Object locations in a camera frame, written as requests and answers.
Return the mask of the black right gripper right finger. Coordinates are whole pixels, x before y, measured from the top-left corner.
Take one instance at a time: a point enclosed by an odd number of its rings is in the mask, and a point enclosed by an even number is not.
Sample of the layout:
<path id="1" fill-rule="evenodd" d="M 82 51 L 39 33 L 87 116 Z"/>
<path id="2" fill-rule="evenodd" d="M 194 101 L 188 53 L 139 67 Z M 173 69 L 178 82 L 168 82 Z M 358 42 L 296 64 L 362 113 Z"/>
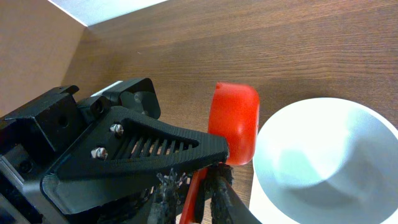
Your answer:
<path id="1" fill-rule="evenodd" d="M 212 166 L 208 170 L 206 185 L 211 192 L 212 223 L 261 224 L 233 190 L 233 168 L 226 164 Z"/>

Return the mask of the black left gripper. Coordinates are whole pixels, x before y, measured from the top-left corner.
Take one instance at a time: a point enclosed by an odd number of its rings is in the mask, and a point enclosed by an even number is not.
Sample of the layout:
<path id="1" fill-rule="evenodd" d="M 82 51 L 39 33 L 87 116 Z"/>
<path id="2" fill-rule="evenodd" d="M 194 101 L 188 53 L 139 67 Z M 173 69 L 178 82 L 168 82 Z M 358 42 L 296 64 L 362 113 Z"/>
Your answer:
<path id="1" fill-rule="evenodd" d="M 55 161 L 112 106 L 160 116 L 150 78 L 118 81 L 80 102 L 78 90 L 55 87 L 1 118 L 1 223 L 71 223 L 82 210 L 59 208 L 42 187 Z"/>

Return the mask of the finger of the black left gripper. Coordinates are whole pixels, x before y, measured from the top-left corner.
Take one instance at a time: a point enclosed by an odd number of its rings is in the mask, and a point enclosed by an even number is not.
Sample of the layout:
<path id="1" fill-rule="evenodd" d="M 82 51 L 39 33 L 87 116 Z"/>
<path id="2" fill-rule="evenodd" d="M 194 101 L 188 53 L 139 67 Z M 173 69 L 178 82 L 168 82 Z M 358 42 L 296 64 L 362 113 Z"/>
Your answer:
<path id="1" fill-rule="evenodd" d="M 158 173 L 189 173 L 228 156 L 224 137 L 113 106 L 44 176 L 42 190 L 63 214 L 71 215 L 148 189 L 158 184 Z"/>

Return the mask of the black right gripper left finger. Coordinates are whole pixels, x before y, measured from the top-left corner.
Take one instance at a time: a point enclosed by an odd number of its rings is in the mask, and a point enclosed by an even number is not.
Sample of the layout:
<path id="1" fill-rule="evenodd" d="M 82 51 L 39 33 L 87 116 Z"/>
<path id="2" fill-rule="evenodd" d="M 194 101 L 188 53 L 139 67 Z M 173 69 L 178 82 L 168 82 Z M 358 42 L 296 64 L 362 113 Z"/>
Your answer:
<path id="1" fill-rule="evenodd" d="M 133 211 L 124 223 L 175 223 L 177 215 L 183 213 L 194 173 L 178 174 L 173 169 L 169 174 L 158 173 L 159 184 L 141 208 Z"/>

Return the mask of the red measuring scoop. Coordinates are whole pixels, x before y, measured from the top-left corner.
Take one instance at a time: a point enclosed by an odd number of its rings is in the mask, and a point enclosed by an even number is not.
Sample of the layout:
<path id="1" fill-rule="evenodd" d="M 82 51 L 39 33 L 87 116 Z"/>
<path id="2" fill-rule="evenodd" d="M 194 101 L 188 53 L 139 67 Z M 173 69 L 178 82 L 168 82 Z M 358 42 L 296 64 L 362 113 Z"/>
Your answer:
<path id="1" fill-rule="evenodd" d="M 243 84 L 218 82 L 213 95 L 208 132 L 223 136 L 229 147 L 225 162 L 231 167 L 247 164 L 254 156 L 259 126 L 260 100 L 257 91 Z M 180 223 L 199 223 L 204 215 L 205 198 L 211 197 L 206 185 L 209 168 L 195 172 L 193 184 L 188 192 Z"/>

